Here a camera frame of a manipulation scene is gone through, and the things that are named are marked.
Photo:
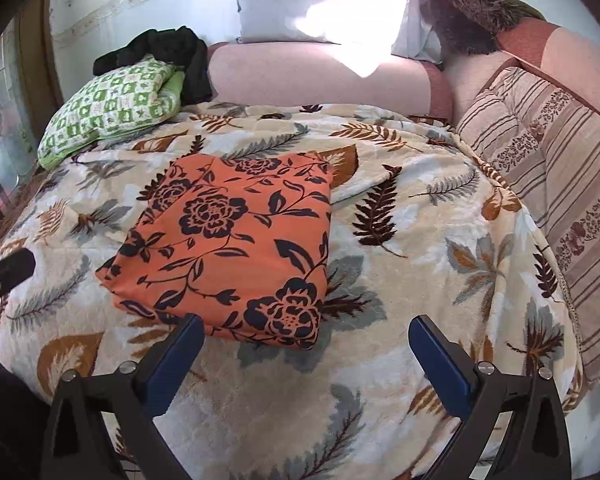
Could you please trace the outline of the green white patterned pillow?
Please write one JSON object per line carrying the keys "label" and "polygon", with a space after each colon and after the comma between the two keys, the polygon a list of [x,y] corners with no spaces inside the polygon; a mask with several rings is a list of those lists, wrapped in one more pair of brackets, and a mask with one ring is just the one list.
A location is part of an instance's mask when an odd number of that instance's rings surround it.
{"label": "green white patterned pillow", "polygon": [[182,70],[151,55],[92,78],[50,118],[38,163],[50,170],[94,142],[165,122],[181,108],[184,79]]}

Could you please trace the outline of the white lavender pillow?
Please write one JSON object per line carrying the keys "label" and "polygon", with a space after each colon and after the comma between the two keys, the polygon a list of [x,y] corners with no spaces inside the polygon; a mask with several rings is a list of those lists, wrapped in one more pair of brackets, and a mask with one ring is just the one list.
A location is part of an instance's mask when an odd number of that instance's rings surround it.
{"label": "white lavender pillow", "polygon": [[237,0],[240,40],[327,42],[367,40],[402,58],[440,64],[442,47],[428,0]]}

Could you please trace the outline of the black garment on pillow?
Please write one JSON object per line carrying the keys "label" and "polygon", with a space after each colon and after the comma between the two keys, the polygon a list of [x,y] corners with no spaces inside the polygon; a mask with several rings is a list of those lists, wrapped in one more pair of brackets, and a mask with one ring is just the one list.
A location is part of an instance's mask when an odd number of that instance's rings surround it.
{"label": "black garment on pillow", "polygon": [[126,46],[108,52],[93,63],[93,75],[100,76],[116,68],[131,66],[146,55],[178,66],[185,74],[181,104],[194,105],[212,99],[208,74],[208,47],[190,28],[148,29]]}

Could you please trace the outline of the striped beige floral cushion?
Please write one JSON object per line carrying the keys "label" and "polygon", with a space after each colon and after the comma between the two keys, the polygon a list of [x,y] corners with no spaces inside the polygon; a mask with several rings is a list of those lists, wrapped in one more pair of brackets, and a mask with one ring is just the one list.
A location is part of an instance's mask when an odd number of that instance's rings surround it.
{"label": "striped beige floral cushion", "polygon": [[543,231],[576,310],[585,375],[600,382],[600,114],[554,82],[506,66],[457,132]]}

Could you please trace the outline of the stained glass door panel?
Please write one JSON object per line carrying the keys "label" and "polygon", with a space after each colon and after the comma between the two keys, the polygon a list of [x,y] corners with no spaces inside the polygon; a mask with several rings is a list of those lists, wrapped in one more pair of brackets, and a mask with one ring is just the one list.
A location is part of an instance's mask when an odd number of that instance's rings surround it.
{"label": "stained glass door panel", "polygon": [[15,23],[0,36],[0,207],[34,173],[35,139],[19,73]]}

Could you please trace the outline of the pink sofa backrest cushion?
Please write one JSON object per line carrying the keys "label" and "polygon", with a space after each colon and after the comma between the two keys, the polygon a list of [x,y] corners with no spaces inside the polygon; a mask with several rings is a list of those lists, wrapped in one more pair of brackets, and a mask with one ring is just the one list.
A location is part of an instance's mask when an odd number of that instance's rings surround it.
{"label": "pink sofa backrest cushion", "polygon": [[496,74],[517,61],[503,52],[452,56],[448,66],[390,56],[362,77],[334,44],[215,44],[208,73],[217,101],[244,105],[373,105],[457,124]]}

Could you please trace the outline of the orange black floral garment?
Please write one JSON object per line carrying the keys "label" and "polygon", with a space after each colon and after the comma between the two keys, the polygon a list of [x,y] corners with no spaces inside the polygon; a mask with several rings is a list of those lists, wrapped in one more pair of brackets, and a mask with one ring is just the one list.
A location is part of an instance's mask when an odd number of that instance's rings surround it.
{"label": "orange black floral garment", "polygon": [[315,153],[175,159],[96,272],[114,305],[210,336],[309,350],[327,288],[332,167]]}

